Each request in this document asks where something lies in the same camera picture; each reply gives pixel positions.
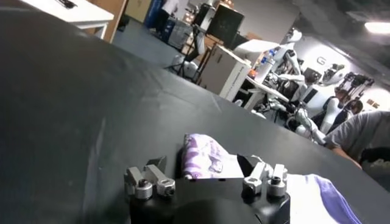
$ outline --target black table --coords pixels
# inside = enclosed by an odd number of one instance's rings
[[[18,1],[0,21],[0,223],[124,223],[125,169],[166,155],[173,177],[185,133],[321,175],[364,223],[390,220],[350,161]]]

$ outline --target gray shirt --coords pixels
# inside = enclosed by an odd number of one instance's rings
[[[334,129],[324,140],[359,161],[364,149],[390,147],[390,112],[358,114]]]

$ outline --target ceiling light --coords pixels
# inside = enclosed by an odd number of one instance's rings
[[[390,34],[390,23],[365,23],[368,31],[379,34]]]

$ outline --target white cabinet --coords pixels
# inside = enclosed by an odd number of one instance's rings
[[[200,86],[232,101],[250,71],[249,63],[215,46],[201,74]]]

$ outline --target wall sign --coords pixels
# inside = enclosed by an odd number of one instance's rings
[[[326,62],[327,62],[327,60],[323,57],[317,58],[317,63],[319,63],[320,65],[324,65]]]

